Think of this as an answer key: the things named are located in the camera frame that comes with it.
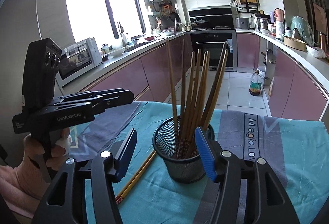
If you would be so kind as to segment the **pink sleeve forearm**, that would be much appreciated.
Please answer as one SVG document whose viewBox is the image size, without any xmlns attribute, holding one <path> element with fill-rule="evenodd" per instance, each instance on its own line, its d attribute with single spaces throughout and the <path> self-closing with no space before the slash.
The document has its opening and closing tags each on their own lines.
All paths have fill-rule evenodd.
<svg viewBox="0 0 329 224">
<path fill-rule="evenodd" d="M 17 217 L 33 218 L 46 186 L 40 171 L 30 163 L 1 166 L 1 195 Z"/>
</svg>

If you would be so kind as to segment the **left hand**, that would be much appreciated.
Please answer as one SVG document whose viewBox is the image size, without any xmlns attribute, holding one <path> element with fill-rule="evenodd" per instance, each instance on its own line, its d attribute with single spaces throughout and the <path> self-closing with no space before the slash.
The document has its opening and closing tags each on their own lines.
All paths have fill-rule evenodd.
<svg viewBox="0 0 329 224">
<path fill-rule="evenodd" d="M 33 160 L 35 156 L 40 155 L 41 160 L 44 161 L 44 148 L 39 142 L 33 139 L 31 135 L 27 135 L 24 138 L 23 144 L 23 160 L 16 169 L 18 183 L 25 193 L 33 198 L 41 199 L 49 184 L 44 181 L 41 170 L 37 169 L 31 160 Z M 58 171 L 65 162 L 66 156 L 66 149 L 61 145 L 55 145 L 51 149 L 51 157 L 45 161 L 45 164 L 47 168 Z"/>
</svg>

